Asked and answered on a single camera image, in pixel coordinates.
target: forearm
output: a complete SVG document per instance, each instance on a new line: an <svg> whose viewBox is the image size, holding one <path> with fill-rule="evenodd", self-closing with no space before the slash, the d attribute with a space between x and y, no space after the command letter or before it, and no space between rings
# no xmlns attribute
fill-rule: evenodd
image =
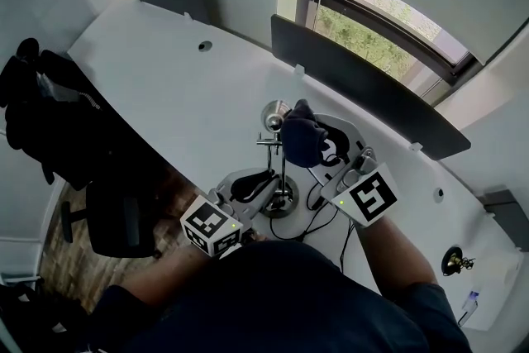
<svg viewBox="0 0 529 353"><path fill-rule="evenodd" d="M415 283L434 283L436 276L424 255L387 217L358 228L369 267L380 293L393 298Z"/></svg>
<svg viewBox="0 0 529 353"><path fill-rule="evenodd" d="M195 246L180 247L120 285L153 307L164 306L208 261Z"/></svg>

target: desk surface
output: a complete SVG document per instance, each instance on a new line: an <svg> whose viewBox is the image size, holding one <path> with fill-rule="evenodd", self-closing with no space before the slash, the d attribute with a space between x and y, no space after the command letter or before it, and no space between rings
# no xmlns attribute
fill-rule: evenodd
<svg viewBox="0 0 529 353"><path fill-rule="evenodd" d="M201 52L198 47L204 41L212 48ZM96 19L69 54L131 127L205 192L234 170L265 167L265 148L255 140L264 131L260 113L270 100L283 99L293 106L306 98L315 112L353 122L397 181L403 199L391 218L432 263L456 317L462 315L461 306L475 281L468 272L442 276L441 259L450 246L460 245L469 257L491 252L495 257L518 257L477 199L439 164L411 152L407 141L354 103L216 27L123 0ZM288 164L287 170L300 188L301 206L290 217L274 221L274 229L281 236L296 236L312 217L304 200L314 181L305 169ZM434 201L438 188L445 193L442 203ZM314 225L333 213L328 208ZM255 227L269 234L266 218L257 217ZM339 215L307 243L338 263L345 236L346 218ZM356 235L346 252L346 274L376 290ZM501 287L483 288L479 308L466 326L488 329L515 277Z"/></svg>

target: dark t-shirt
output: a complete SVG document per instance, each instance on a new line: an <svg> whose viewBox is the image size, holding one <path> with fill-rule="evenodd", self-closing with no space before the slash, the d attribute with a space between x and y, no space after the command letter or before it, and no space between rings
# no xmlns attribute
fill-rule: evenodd
<svg viewBox="0 0 529 353"><path fill-rule="evenodd" d="M294 241L256 242L212 261L163 317L112 286L81 350L87 344L109 352L470 351L441 287L415 284L390 302Z"/></svg>

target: wooden floor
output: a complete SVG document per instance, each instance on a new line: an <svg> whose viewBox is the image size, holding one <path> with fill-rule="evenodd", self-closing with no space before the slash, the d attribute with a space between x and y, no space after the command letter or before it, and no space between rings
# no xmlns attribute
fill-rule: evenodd
<svg viewBox="0 0 529 353"><path fill-rule="evenodd" d="M160 207L169 217L160 219L154 230L156 245L162 254L188 243L181 232L179 217L198 193L178 172L171 170L166 175L160 187ZM120 283L126 275L145 268L155 259L118 259L95 254L86 220L72 224L74 243L65 242L60 222L60 205L64 201L71 203L72 211L83 209L85 189L76 192L68 184L64 187L48 230L40 275L46 292L78 299L91 312L106 287Z"/></svg>

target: shirt sleeve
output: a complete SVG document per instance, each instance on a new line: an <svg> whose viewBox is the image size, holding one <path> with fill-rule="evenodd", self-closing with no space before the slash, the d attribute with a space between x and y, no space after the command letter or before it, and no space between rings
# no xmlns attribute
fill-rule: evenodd
<svg viewBox="0 0 529 353"><path fill-rule="evenodd" d="M422 329L430 351L471 353L469 342L455 321L445 290L439 285L411 285L395 303Z"/></svg>
<svg viewBox="0 0 529 353"><path fill-rule="evenodd" d="M114 351L155 323L160 311L147 306L119 285L109 287L79 339L77 351Z"/></svg>

